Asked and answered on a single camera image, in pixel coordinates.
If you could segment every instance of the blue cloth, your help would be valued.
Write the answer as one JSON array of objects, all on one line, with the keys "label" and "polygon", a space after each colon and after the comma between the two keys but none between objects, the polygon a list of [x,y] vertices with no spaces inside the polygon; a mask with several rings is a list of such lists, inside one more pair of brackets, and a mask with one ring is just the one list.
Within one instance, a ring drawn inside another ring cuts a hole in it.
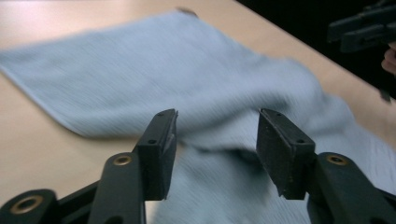
[{"label": "blue cloth", "polygon": [[354,160],[396,193],[396,156],[347,105],[292,59],[257,54],[198,18],[170,12],[101,31],[0,52],[0,69],[50,116],[85,137],[141,134],[178,110],[185,152],[155,223],[307,223],[254,154],[260,107],[291,119],[316,143]]}]

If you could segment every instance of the wooden table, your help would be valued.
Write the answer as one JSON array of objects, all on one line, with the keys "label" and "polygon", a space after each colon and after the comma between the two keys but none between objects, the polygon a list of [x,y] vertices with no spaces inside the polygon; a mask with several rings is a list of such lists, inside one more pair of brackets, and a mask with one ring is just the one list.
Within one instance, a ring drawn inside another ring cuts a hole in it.
[{"label": "wooden table", "polygon": [[[0,2],[0,49],[135,21],[186,7],[250,49],[292,57],[342,97],[363,127],[396,148],[396,105],[271,22],[232,0]],[[97,180],[106,159],[130,151],[136,139],[90,140],[67,131],[0,75],[0,204],[28,189],[58,198]]]}]

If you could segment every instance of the cloth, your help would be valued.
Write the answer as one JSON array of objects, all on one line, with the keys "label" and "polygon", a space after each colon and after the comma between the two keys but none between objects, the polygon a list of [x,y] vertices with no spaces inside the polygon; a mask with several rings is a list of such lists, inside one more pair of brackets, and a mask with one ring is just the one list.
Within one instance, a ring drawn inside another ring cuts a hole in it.
[{"label": "cloth", "polygon": [[178,110],[185,145],[155,223],[307,223],[254,161],[259,108],[285,114],[317,144],[396,193],[393,150],[363,130],[292,59],[257,54],[183,12],[0,52],[0,69],[50,116],[85,137],[141,134]]}]

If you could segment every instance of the light blue towel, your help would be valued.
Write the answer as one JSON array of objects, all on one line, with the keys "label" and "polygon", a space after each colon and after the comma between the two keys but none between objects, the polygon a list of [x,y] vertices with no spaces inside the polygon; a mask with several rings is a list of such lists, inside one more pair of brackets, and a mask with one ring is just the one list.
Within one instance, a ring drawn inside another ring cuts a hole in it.
[{"label": "light blue towel", "polygon": [[279,198],[246,156],[254,155],[261,107],[288,116],[317,153],[348,156],[377,187],[396,193],[395,153],[306,68],[254,53],[190,14],[6,50],[0,69],[85,137],[139,135],[157,112],[178,110],[186,150],[155,223],[309,222],[305,202]]}]

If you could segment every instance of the human hand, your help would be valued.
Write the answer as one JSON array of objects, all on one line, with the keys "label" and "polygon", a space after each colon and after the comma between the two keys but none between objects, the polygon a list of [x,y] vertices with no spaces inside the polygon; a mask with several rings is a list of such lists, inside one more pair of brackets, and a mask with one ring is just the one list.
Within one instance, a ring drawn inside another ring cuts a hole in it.
[{"label": "human hand", "polygon": [[390,49],[385,52],[385,59],[381,65],[385,71],[392,73],[396,76],[396,42],[389,44]]}]

